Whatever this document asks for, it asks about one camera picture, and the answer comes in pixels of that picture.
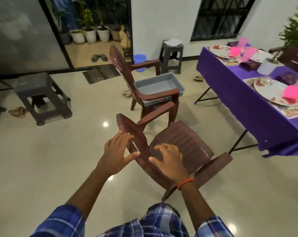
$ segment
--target white plate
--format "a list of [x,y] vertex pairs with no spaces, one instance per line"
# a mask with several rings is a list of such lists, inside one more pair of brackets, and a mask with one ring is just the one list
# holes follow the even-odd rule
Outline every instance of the white plate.
[[273,55],[266,51],[257,49],[257,52],[250,59],[262,63],[266,58],[273,58]]
[[254,82],[255,90],[262,97],[268,99],[269,101],[285,106],[297,105],[298,100],[293,100],[294,103],[292,103],[291,101],[288,101],[281,97],[286,87],[287,85],[285,85],[284,83],[268,78],[258,79]]
[[216,56],[225,58],[225,59],[235,59],[236,56],[229,56],[230,55],[230,46],[227,45],[214,45],[209,47],[209,50],[215,54]]

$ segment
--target shirt sleeve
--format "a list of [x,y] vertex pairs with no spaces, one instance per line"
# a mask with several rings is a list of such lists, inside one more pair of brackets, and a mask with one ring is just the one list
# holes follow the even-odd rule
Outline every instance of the shirt sleeve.
[[200,225],[195,237],[234,237],[234,235],[220,217],[214,216]]
[[31,237],[84,237],[82,212],[72,205],[57,207],[33,232]]

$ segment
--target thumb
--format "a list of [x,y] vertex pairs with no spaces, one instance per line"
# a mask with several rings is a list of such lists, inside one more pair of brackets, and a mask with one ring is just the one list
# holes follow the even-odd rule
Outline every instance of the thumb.
[[124,158],[125,166],[128,165],[132,160],[136,159],[139,155],[140,155],[140,152],[135,151],[135,152],[131,153],[129,156],[127,156],[126,158]]
[[149,157],[149,161],[154,164],[155,166],[157,166],[158,168],[162,167],[162,162],[159,161],[158,159],[154,158],[154,157]]

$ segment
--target blue trash can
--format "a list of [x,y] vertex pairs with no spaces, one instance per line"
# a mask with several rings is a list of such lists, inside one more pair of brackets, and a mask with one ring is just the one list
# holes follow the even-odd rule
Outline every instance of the blue trash can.
[[[133,61],[135,62],[135,64],[143,63],[146,60],[147,60],[147,57],[146,57],[146,55],[143,55],[143,54],[136,54],[133,56]],[[136,71],[143,72],[144,70],[145,70],[145,68],[139,68]]]

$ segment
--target gray tub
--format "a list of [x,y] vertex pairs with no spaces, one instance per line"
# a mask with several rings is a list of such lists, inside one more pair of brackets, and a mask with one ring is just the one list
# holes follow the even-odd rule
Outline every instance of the gray tub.
[[[175,88],[179,89],[179,96],[183,95],[183,92],[185,91],[184,87],[179,83],[179,81],[176,79],[175,75],[173,73],[166,73],[162,75],[158,75],[155,77],[138,80],[134,82],[135,87],[140,91],[141,93],[145,95],[155,94],[163,91],[169,91]],[[170,100],[171,97],[165,97],[163,99],[157,99],[157,100],[151,100],[151,101],[145,101],[143,100],[144,106],[154,105],[156,103],[164,102],[167,100]]]

